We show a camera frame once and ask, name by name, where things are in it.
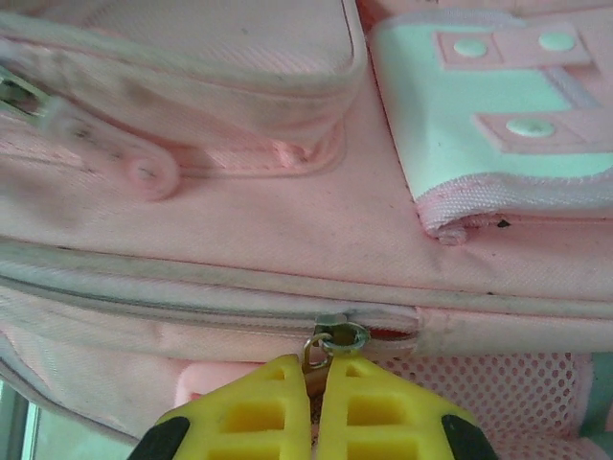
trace zipper pull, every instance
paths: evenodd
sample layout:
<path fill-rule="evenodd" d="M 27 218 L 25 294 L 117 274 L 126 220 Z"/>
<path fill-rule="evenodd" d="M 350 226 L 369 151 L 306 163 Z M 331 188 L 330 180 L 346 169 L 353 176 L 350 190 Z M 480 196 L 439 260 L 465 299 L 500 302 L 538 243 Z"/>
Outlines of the zipper pull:
<path fill-rule="evenodd" d="M 163 199 L 179 185 L 179 166 L 167 150 L 47 94 L 5 67 L 0 67 L 0 108 L 145 200 Z"/>
<path fill-rule="evenodd" d="M 323 314 L 315 320 L 315 330 L 303 348 L 303 373 L 306 391 L 316 397 L 326 389 L 328 370 L 335 357 L 357 355 L 371 340 L 369 331 L 349 321 L 344 314 Z M 323 358 L 313 361 L 313 349 Z"/>

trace pink plastic part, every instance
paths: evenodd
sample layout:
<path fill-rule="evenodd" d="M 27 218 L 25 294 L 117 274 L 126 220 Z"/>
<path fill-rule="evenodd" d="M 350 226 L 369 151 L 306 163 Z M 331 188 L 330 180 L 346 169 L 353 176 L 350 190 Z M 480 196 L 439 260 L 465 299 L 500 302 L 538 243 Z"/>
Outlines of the pink plastic part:
<path fill-rule="evenodd" d="M 551 51 L 539 43 L 548 34 L 566 35 L 572 38 L 574 46 L 567 51 Z M 491 34 L 440 32 L 435 34 L 435 40 L 443 67 L 448 70 L 587 65 L 592 61 L 578 30 L 570 23 L 504 29 Z M 478 57 L 463 56 L 455 50 L 460 40 L 479 40 L 487 46 L 487 51 Z"/>
<path fill-rule="evenodd" d="M 179 185 L 179 166 L 167 150 L 109 125 L 62 98 L 47 103 L 39 128 L 76 152 L 89 167 L 142 199 L 166 198 Z"/>
<path fill-rule="evenodd" d="M 549 124 L 551 135 L 526 136 L 513 132 L 508 123 L 534 121 L 535 128 Z M 502 152 L 573 154 L 613 151 L 613 108 L 590 108 L 560 112 L 477 114 L 475 121 L 490 142 Z"/>
<path fill-rule="evenodd" d="M 195 362 L 181 373 L 176 386 L 174 405 L 179 406 L 194 398 L 238 380 L 261 366 L 251 362 Z"/>

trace zipper track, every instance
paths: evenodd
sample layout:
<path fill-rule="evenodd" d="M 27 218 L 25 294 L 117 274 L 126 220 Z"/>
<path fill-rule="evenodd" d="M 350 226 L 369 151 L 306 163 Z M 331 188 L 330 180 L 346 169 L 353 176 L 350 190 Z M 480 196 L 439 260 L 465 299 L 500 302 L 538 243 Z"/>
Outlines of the zipper track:
<path fill-rule="evenodd" d="M 368 349 L 377 351 L 409 350 L 417 338 L 415 309 L 385 304 L 305 298 L 6 262 L 0 264 L 0 285 L 99 313 L 195 323 L 229 332 L 301 338 L 312 334 L 320 314 L 343 313 L 350 321 L 371 331 L 373 340 Z"/>

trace pink mesh pocket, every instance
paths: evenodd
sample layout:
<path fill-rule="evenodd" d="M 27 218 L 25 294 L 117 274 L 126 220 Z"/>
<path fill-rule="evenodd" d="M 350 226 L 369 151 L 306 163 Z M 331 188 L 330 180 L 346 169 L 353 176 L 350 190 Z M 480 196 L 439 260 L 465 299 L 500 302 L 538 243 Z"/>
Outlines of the pink mesh pocket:
<path fill-rule="evenodd" d="M 501 460 L 607 458 L 578 437 L 592 379 L 588 356 L 398 357 L 377 364 L 471 411 Z"/>

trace pink backpack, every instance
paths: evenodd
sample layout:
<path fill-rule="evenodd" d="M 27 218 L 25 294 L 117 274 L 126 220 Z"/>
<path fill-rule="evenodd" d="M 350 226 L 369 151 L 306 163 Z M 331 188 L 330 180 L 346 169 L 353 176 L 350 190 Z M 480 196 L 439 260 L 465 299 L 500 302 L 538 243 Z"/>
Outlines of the pink backpack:
<path fill-rule="evenodd" d="M 135 442 L 339 313 L 501 459 L 613 458 L 613 2 L 0 4 L 28 399 Z"/>

